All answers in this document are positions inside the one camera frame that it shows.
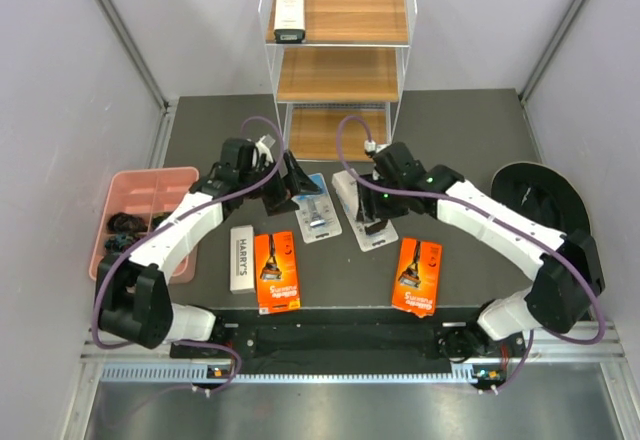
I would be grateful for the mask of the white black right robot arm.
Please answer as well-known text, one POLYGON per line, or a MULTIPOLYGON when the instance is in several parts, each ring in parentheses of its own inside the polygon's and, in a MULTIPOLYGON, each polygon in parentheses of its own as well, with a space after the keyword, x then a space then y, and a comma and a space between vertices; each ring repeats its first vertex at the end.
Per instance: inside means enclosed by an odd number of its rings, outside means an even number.
POLYGON ((373 170, 348 173, 357 185, 365 221, 410 212, 456 227, 514 264, 530 285, 508 297, 487 300, 440 344, 463 343, 460 357, 487 356, 503 340, 539 328, 565 341, 587 313, 604 320, 599 296, 605 289, 597 243, 582 226, 552 226, 514 210, 479 190, 445 165, 426 169, 403 142, 364 143, 373 170))

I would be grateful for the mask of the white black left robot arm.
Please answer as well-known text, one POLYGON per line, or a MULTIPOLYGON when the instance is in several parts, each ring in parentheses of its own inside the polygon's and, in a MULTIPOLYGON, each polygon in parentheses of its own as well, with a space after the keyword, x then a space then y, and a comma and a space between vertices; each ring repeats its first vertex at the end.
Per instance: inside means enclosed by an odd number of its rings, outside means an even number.
POLYGON ((154 231, 121 254, 99 264, 92 334, 107 332, 122 345, 154 349, 163 343, 192 341, 205 356, 226 347, 227 334, 207 309, 174 303, 169 281, 198 243, 219 227, 246 199, 259 199, 269 215, 297 210, 295 197, 320 187, 304 173, 293 153, 273 157, 269 137, 232 138, 220 159, 191 185, 173 213, 154 231))

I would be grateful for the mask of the white Harry's logo box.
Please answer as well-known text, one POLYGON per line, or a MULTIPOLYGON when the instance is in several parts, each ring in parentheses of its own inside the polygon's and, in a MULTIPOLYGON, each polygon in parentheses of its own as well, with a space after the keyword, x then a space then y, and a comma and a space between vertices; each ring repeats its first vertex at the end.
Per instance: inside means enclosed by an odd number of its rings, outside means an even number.
POLYGON ((230 230, 230 292, 255 291, 254 229, 251 225, 230 230))

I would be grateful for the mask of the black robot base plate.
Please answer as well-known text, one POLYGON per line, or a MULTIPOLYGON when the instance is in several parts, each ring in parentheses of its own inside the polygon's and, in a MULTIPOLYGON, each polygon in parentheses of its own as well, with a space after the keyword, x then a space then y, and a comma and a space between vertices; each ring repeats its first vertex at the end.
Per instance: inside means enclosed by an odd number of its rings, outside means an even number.
POLYGON ((500 358, 524 351, 522 336, 474 344, 461 330, 474 316, 466 307, 418 318, 390 307, 313 307, 261 315, 255 309, 218 309, 208 339, 235 348, 244 359, 278 351, 390 351, 426 359, 465 354, 500 358))

